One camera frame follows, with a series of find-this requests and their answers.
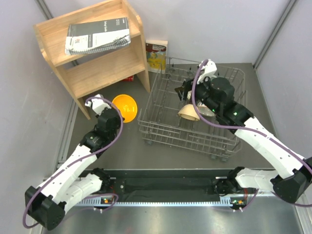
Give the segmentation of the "beige bird-pattern bowl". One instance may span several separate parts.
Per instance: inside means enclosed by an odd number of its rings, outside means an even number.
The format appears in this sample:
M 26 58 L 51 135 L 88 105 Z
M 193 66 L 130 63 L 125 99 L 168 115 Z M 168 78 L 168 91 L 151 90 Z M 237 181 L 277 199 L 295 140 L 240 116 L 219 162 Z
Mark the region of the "beige bird-pattern bowl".
M 178 115 L 186 120 L 199 121 L 200 117 L 196 113 L 192 104 L 184 105 L 178 112 Z

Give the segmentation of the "yellow plastic bowl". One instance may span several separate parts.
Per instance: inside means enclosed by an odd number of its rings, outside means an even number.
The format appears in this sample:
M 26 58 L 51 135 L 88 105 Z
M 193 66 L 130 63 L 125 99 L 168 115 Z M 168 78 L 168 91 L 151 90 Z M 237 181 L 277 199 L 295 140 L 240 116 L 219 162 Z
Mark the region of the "yellow plastic bowl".
M 123 123 L 129 123 L 137 116 L 137 103 L 130 95 L 120 94 L 116 96 L 113 99 L 113 104 L 120 110 Z

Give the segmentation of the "black-white striped bowl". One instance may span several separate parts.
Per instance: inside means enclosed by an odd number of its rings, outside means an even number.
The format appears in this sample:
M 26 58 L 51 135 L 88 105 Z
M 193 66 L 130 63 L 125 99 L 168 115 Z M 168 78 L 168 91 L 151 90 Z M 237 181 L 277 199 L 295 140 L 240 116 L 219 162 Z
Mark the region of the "black-white striped bowl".
M 206 117 L 214 117 L 215 116 L 214 112 L 212 110 L 210 110 L 202 102 L 198 101 L 196 105 L 197 105 L 197 108 L 198 108 L 201 115 L 206 116 Z

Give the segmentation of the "grey wire dish rack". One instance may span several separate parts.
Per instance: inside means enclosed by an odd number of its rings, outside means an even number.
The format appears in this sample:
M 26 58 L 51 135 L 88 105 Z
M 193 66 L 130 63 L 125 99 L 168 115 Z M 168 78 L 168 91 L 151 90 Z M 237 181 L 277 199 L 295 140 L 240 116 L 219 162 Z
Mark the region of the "grey wire dish rack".
M 242 149 L 242 140 L 227 129 L 220 129 L 203 121 L 192 121 L 178 112 L 191 102 L 179 98 L 175 88 L 193 78 L 198 62 L 166 57 L 165 64 L 156 72 L 145 109 L 138 116 L 139 130 L 144 141 L 176 146 L 227 161 Z

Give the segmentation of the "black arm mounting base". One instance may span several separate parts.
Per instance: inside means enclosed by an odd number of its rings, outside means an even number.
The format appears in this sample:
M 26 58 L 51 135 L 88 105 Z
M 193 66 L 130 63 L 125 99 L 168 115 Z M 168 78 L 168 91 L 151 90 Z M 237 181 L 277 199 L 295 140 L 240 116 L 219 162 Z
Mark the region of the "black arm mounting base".
M 229 169 L 102 169 L 85 170 L 104 179 L 100 193 L 115 193 L 119 202 L 208 202 L 237 194 L 242 198 L 254 189 L 232 189 L 226 184 Z

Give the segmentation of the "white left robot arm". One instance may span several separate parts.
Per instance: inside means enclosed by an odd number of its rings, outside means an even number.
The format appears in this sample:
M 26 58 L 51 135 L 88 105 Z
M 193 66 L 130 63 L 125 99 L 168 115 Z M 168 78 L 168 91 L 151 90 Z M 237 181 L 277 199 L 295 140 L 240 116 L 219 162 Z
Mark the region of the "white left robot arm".
M 56 228 L 78 203 L 95 192 L 106 193 L 111 182 L 101 169 L 92 170 L 78 181 L 80 174 L 115 144 L 123 130 L 120 110 L 107 103 L 101 105 L 97 124 L 88 132 L 71 156 L 43 183 L 30 186 L 25 192 L 23 226 L 30 216 L 47 230 Z

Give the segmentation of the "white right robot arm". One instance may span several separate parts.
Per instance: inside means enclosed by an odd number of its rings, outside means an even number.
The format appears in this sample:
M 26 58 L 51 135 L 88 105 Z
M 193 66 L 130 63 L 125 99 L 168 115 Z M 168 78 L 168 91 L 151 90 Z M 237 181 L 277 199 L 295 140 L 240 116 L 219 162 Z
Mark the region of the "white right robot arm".
M 180 100 L 198 101 L 212 111 L 215 127 L 229 130 L 248 143 L 274 168 L 272 171 L 236 167 L 227 176 L 228 188 L 239 193 L 244 188 L 273 192 L 280 199 L 295 204 L 312 183 L 312 160 L 286 147 L 267 131 L 254 114 L 234 100 L 234 87 L 223 77 L 203 82 L 186 79 L 175 88 Z

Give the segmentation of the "small red object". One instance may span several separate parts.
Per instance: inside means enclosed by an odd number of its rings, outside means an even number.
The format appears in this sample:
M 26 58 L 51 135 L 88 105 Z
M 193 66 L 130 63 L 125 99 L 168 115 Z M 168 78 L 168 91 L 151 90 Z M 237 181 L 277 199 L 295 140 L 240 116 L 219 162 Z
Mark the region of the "small red object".
M 133 81 L 134 81 L 134 75 L 129 76 L 129 77 L 123 79 L 123 81 L 126 81 L 126 82 L 133 82 Z

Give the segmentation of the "colourful paperback book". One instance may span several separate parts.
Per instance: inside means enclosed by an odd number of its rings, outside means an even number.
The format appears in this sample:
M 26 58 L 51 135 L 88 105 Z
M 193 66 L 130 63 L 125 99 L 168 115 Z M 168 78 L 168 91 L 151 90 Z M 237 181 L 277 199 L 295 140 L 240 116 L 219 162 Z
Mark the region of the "colourful paperback book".
M 146 58 L 148 71 L 153 73 L 166 72 L 166 56 L 168 41 L 146 40 Z

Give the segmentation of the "wooden two-tier shelf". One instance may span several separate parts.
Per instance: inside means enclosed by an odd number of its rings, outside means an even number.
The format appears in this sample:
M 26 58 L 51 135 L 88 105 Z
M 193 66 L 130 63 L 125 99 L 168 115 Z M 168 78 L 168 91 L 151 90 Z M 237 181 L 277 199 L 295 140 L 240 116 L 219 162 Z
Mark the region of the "wooden two-tier shelf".
M 65 54 L 69 25 L 122 17 L 127 17 L 130 24 L 130 45 L 65 69 L 65 64 L 83 57 Z M 128 1 L 106 0 L 38 23 L 34 30 L 45 61 L 87 119 L 91 117 L 83 98 L 95 91 L 131 75 L 137 75 L 146 91 L 150 91 L 143 23 Z

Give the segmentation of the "grey spiral-bound manual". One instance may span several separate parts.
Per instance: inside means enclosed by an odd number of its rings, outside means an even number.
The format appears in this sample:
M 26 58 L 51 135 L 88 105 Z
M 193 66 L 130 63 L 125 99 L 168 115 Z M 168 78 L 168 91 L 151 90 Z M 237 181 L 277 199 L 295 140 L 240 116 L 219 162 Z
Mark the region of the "grey spiral-bound manual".
M 71 24 L 65 40 L 65 54 L 94 54 L 119 49 L 130 43 L 127 17 Z

